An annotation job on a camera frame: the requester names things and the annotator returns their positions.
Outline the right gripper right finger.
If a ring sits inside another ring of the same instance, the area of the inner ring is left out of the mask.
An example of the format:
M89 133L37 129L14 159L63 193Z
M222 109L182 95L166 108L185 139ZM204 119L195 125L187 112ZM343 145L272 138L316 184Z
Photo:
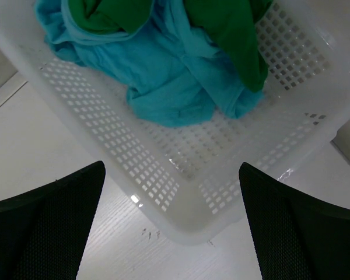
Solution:
M263 279L350 279L350 209L248 163L241 165L239 181Z

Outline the green t-shirt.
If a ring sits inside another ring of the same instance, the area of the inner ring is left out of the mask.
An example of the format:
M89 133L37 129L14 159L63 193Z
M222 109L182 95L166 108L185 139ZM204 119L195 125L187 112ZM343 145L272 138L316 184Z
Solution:
M259 53L256 23L271 1L178 1L192 27L204 29L232 60L243 84L261 90L268 76ZM149 20L154 1L63 1L65 24L82 43L126 40Z

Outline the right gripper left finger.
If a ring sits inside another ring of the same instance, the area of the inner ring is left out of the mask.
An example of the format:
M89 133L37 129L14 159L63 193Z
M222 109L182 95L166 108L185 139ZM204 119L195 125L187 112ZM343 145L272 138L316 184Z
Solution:
M76 279L102 193L97 161L0 201L0 279Z

